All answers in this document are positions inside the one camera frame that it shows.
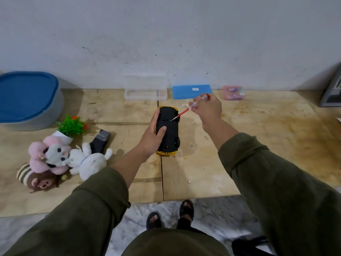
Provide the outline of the brown striped monkey plush toy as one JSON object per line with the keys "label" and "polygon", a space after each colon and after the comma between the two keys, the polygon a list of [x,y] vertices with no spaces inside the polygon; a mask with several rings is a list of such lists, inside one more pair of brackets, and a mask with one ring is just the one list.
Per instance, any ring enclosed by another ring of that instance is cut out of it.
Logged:
{"label": "brown striped monkey plush toy", "polygon": [[34,172],[29,163],[25,163],[20,167],[16,173],[16,178],[30,189],[30,193],[59,187],[57,175],[50,170],[42,173]]}

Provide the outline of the person's right hand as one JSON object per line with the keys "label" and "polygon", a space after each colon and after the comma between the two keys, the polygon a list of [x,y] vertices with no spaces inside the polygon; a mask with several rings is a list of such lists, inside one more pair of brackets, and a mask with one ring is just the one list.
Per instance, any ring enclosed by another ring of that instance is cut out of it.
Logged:
{"label": "person's right hand", "polygon": [[206,132],[221,120],[222,103],[214,94],[201,94],[188,105],[200,117],[202,128]]}

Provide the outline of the red clear-handled screwdriver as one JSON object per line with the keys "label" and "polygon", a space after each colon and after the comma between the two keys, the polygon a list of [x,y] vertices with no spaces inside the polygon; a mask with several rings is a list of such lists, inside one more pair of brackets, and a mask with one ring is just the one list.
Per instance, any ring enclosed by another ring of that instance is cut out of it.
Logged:
{"label": "red clear-handled screwdriver", "polygon": [[[201,96],[198,100],[203,100],[206,101],[210,98],[210,94],[204,94],[203,96]],[[177,118],[180,118],[180,116],[182,116],[183,114],[185,114],[188,111],[191,111],[193,108],[196,108],[198,106],[198,101],[195,101],[192,105],[190,105],[189,107],[187,107],[183,112],[181,112],[180,114],[178,114],[176,117],[174,117],[171,121],[175,121]]]}

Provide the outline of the grey device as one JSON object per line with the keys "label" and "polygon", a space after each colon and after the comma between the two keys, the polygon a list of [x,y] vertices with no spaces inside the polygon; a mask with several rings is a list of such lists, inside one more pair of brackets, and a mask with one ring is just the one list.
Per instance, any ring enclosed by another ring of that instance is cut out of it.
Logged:
{"label": "grey device", "polygon": [[323,94],[319,107],[341,107],[341,63]]}

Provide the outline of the white rabbit plush toy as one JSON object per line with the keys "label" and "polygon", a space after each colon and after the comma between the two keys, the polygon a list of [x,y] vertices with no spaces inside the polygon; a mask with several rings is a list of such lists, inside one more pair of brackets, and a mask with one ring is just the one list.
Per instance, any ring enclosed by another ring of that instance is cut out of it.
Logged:
{"label": "white rabbit plush toy", "polygon": [[71,167],[72,175],[79,175],[83,181],[86,181],[90,176],[96,174],[101,169],[107,166],[107,160],[111,158],[113,151],[111,148],[106,150],[105,154],[91,153],[89,143],[83,143],[82,148],[78,145],[76,149],[70,151],[69,158],[62,162],[63,166]]}

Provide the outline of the person's left foot in black sandal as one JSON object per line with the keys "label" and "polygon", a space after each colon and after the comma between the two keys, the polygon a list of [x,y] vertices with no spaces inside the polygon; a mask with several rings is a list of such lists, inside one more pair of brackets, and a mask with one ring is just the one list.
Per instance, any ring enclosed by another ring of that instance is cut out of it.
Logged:
{"label": "person's left foot in black sandal", "polygon": [[146,221],[146,230],[152,230],[155,228],[162,228],[163,224],[161,221],[161,217],[158,212],[152,212],[147,217]]}

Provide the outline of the clear plastic box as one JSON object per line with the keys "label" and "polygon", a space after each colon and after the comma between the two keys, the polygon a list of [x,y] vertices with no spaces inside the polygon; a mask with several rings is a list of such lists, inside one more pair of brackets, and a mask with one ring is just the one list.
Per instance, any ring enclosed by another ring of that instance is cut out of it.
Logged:
{"label": "clear plastic box", "polygon": [[166,101],[168,78],[161,75],[124,76],[126,100],[130,101]]}

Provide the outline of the person's foot in black sandal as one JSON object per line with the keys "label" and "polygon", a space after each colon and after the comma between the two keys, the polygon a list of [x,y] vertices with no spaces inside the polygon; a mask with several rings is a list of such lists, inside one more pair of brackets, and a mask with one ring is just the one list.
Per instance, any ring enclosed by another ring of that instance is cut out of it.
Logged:
{"label": "person's foot in black sandal", "polygon": [[194,219],[194,207],[190,200],[184,200],[180,206],[179,219],[177,229],[191,229],[191,224]]}
{"label": "person's foot in black sandal", "polygon": [[161,221],[161,217],[158,212],[152,212],[147,217],[146,221],[146,230],[152,230],[155,228],[162,228],[163,224]]}

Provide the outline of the pink and white plush toy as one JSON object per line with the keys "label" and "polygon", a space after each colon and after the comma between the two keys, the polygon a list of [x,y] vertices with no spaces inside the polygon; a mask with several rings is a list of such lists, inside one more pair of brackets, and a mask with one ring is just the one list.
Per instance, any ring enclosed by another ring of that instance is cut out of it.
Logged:
{"label": "pink and white plush toy", "polygon": [[71,149],[70,146],[64,145],[59,137],[53,135],[42,142],[32,142],[28,148],[30,168],[35,173],[50,171],[55,175],[63,175],[69,169],[63,162],[69,158]]}

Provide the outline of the person's right foot in black sandal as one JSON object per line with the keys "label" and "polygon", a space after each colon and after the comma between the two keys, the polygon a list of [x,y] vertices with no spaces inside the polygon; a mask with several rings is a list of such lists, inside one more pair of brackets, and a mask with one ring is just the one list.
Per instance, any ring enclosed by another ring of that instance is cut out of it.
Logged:
{"label": "person's right foot in black sandal", "polygon": [[194,207],[190,200],[184,200],[180,206],[179,219],[177,229],[191,229],[191,224],[194,219]]}

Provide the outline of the grey container with blue lid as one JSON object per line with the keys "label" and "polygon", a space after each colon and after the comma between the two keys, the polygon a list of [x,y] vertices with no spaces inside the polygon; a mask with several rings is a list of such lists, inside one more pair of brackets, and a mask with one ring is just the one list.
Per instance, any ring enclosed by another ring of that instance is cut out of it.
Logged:
{"label": "grey container with blue lid", "polygon": [[18,71],[0,75],[0,126],[14,131],[41,130],[62,113],[64,96],[56,76]]}

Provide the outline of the artificial plant in white pot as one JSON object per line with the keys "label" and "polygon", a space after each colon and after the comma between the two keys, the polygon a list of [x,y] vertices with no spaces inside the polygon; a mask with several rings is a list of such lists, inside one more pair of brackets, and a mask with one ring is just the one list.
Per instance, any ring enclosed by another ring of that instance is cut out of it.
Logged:
{"label": "artificial plant in white pot", "polygon": [[52,136],[61,140],[63,145],[70,145],[75,136],[83,136],[87,130],[87,124],[79,116],[66,115],[64,121],[56,121],[57,130]]}

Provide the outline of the black and yellow toy car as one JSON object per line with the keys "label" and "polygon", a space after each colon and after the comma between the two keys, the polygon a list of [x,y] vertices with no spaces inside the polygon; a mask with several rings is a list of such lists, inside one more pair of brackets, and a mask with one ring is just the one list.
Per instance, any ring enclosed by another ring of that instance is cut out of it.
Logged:
{"label": "black and yellow toy car", "polygon": [[160,106],[159,109],[155,134],[164,126],[167,129],[156,154],[164,157],[174,156],[180,147],[178,109],[169,106]]}

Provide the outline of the blue flat box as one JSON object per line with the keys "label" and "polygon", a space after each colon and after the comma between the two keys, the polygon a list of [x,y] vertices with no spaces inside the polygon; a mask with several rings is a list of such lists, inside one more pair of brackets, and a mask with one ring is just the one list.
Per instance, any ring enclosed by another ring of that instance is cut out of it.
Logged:
{"label": "blue flat box", "polygon": [[210,85],[180,85],[172,87],[173,99],[183,100],[196,98],[201,94],[212,94]]}

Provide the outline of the person's olive green shirt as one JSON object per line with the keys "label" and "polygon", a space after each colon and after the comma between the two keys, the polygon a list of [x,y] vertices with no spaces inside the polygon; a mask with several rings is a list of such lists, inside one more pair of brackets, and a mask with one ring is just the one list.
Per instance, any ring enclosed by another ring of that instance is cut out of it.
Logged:
{"label": "person's olive green shirt", "polygon": [[154,228],[139,234],[121,256],[230,256],[230,253],[205,233]]}

